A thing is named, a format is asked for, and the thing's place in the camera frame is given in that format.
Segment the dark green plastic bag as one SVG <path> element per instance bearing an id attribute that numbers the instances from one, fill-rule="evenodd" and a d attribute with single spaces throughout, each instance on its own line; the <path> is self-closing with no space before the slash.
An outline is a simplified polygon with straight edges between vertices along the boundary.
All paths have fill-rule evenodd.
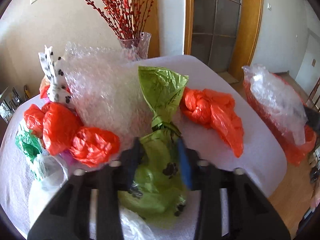
<path id="1" fill-rule="evenodd" d="M 42 153 L 39 138 L 33 135 L 30 130 L 19 130 L 15 138 L 15 144 L 31 162 Z"/>

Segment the light green paw-print bag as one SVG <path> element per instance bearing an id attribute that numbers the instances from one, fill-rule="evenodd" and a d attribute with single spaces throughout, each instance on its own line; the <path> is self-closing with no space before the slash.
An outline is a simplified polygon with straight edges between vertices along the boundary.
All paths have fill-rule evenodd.
<path id="1" fill-rule="evenodd" d="M 144 66 L 138 68 L 138 77 L 153 113 L 152 133 L 140 138 L 144 156 L 131 188 L 118 196 L 122 206 L 144 220 L 170 222 L 181 215 L 187 200 L 176 145 L 181 132 L 172 118 L 189 77 L 163 67 Z"/>

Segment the magenta plastic bag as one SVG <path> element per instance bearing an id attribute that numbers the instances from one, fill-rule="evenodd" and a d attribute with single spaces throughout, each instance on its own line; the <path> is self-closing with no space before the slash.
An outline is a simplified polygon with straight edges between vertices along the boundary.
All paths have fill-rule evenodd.
<path id="1" fill-rule="evenodd" d="M 73 158 L 71 152 L 69 150 L 65 150 L 60 153 L 61 158 L 66 162 L 68 166 L 73 165 L 76 160 Z"/>

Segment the orange plastic bag left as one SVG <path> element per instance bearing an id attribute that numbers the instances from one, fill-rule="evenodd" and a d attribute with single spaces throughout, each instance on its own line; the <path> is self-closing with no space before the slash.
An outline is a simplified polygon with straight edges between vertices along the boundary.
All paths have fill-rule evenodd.
<path id="1" fill-rule="evenodd" d="M 27 128 L 43 140 L 44 148 L 52 156 L 68 150 L 75 160 L 96 167 L 120 150 L 116 134 L 84 126 L 79 116 L 60 103 L 49 102 L 42 108 L 32 104 L 23 117 Z"/>

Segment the orange plastic bag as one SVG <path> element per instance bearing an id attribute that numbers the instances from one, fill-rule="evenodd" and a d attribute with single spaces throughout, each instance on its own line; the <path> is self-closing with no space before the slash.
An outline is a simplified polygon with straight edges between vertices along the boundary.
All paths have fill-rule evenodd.
<path id="1" fill-rule="evenodd" d="M 237 116 L 235 100 L 231 94 L 211 89 L 185 88 L 180 110 L 190 121 L 207 129 L 214 129 L 240 158 L 244 151 L 244 128 Z"/>
<path id="2" fill-rule="evenodd" d="M 44 148 L 52 156 L 68 150 L 75 160 L 96 167 L 120 150 L 116 134 L 84 126 L 79 116 L 60 103 L 49 102 L 42 108 L 32 104 L 23 117 L 27 128 L 43 140 Z"/>

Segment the orange plastic bag right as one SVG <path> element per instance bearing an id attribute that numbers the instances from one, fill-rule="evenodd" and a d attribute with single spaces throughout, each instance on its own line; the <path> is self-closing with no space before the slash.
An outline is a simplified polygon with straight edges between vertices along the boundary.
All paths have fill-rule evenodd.
<path id="1" fill-rule="evenodd" d="M 190 121 L 207 129 L 214 129 L 240 158 L 244 151 L 244 128 L 237 116 L 235 100 L 231 94 L 211 89 L 185 88 L 180 110 Z"/>

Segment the large bubble wrap sheet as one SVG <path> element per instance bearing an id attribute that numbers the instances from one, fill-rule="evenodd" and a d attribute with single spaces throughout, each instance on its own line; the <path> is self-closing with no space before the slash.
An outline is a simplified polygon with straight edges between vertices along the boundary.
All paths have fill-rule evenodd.
<path id="1" fill-rule="evenodd" d="M 113 132 L 122 145 L 151 132 L 152 113 L 140 88 L 138 61 L 133 49 L 68 42 L 61 62 L 84 124 Z"/>

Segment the white black-spotted bag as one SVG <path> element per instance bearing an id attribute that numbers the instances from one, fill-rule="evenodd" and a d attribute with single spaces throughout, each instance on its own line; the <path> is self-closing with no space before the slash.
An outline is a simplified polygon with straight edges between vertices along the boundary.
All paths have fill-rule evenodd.
<path id="1" fill-rule="evenodd" d="M 73 108 L 72 97 L 65 74 L 53 59 L 53 47 L 44 46 L 44 52 L 40 52 L 38 55 L 41 68 L 44 72 L 44 78 L 39 88 L 40 98 Z"/>

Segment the clear glass vase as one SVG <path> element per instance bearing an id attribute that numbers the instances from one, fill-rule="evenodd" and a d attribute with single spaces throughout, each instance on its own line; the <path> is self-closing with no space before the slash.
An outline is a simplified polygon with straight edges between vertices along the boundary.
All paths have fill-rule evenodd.
<path id="1" fill-rule="evenodd" d="M 125 56 L 131 61 L 145 60 L 148 58 L 150 40 L 151 34 L 148 32 L 140 33 L 140 37 L 135 39 L 118 39 Z"/>

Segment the red berry branches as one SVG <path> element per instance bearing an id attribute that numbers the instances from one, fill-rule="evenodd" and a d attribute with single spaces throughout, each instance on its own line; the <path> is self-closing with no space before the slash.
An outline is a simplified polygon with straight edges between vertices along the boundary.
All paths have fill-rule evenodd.
<path id="1" fill-rule="evenodd" d="M 119 39 L 129 40 L 140 37 L 155 0 L 129 0 L 130 8 L 125 9 L 123 0 L 84 0 L 106 21 Z"/>

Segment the glass panel door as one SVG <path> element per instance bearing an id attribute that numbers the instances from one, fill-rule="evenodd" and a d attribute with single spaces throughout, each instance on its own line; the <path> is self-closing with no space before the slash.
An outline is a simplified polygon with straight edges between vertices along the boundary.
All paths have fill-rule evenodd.
<path id="1" fill-rule="evenodd" d="M 229 68 L 241 6 L 242 0 L 194 0 L 190 54 L 217 73 Z"/>

